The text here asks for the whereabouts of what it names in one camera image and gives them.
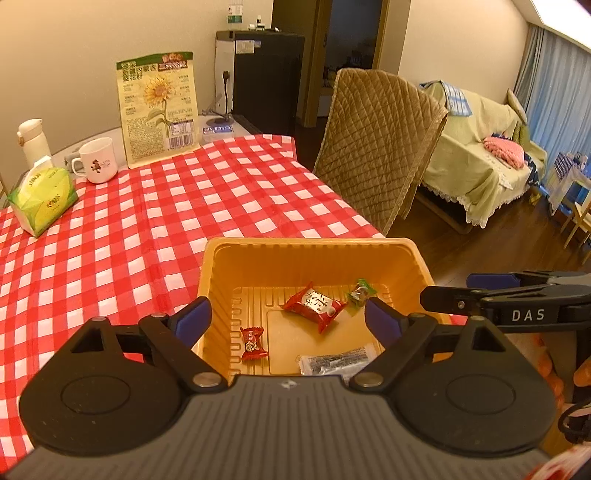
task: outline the black mini fridge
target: black mini fridge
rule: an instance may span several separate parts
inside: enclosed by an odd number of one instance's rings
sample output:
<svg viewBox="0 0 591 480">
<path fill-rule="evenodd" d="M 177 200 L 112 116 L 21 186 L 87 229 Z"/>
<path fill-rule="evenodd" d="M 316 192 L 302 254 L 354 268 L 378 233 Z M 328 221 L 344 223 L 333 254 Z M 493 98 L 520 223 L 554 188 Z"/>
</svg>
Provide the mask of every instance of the black mini fridge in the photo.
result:
<svg viewBox="0 0 591 480">
<path fill-rule="evenodd" d="M 242 116 L 262 133 L 293 136 L 303 55 L 301 35 L 217 32 L 216 111 Z"/>
</svg>

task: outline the brown quilted fabric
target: brown quilted fabric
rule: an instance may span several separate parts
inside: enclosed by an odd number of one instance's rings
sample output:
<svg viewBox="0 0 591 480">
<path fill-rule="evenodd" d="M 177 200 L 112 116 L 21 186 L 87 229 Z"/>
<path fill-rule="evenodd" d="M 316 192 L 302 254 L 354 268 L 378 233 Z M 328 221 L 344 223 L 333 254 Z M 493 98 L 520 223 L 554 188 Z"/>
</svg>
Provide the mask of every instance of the brown quilted fabric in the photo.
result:
<svg viewBox="0 0 591 480">
<path fill-rule="evenodd" d="M 446 118 L 396 75 L 339 70 L 314 173 L 386 235 L 410 211 Z"/>
</svg>

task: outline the mug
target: mug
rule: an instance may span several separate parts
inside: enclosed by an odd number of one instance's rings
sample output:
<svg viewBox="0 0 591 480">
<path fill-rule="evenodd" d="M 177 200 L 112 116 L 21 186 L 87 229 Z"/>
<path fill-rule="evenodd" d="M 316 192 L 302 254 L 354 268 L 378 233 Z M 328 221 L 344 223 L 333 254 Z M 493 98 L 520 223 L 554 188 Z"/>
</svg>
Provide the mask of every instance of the mug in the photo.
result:
<svg viewBox="0 0 591 480">
<path fill-rule="evenodd" d="M 78 158 L 72 160 L 72 170 L 79 177 L 86 177 L 92 183 L 104 183 L 117 174 L 117 162 L 113 139 L 97 138 L 80 147 Z M 76 162 L 81 162 L 85 173 L 76 171 Z"/>
</svg>

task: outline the yellow plastic tray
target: yellow plastic tray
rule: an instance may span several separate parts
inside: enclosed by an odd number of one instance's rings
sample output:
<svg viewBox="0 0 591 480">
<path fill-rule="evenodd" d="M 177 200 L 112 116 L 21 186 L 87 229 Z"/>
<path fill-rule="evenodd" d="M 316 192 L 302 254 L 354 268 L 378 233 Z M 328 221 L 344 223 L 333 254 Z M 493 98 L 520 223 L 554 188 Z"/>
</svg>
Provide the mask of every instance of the yellow plastic tray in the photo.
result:
<svg viewBox="0 0 591 480">
<path fill-rule="evenodd" d="M 365 326 L 363 308 L 348 305 L 322 333 L 281 306 L 310 281 L 346 301 L 358 278 L 403 314 L 424 312 L 419 295 L 433 279 L 416 245 L 392 239 L 216 238 L 207 243 L 199 295 L 212 304 L 212 324 L 193 351 L 230 380 L 234 375 L 297 375 L 299 355 L 341 353 L 367 343 L 383 348 Z M 444 314 L 433 314 L 449 323 Z M 262 326 L 269 357 L 242 363 L 240 327 Z"/>
</svg>

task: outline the curtain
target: curtain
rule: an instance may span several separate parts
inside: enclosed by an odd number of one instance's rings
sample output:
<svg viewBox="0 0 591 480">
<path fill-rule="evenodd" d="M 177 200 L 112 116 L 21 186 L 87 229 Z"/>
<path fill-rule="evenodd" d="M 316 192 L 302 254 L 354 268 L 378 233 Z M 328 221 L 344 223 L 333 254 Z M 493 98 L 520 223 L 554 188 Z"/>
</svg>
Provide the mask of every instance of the curtain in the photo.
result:
<svg viewBox="0 0 591 480">
<path fill-rule="evenodd" d="M 591 154 L 591 54 L 531 26 L 515 94 L 527 113 L 531 139 L 548 152 Z"/>
</svg>

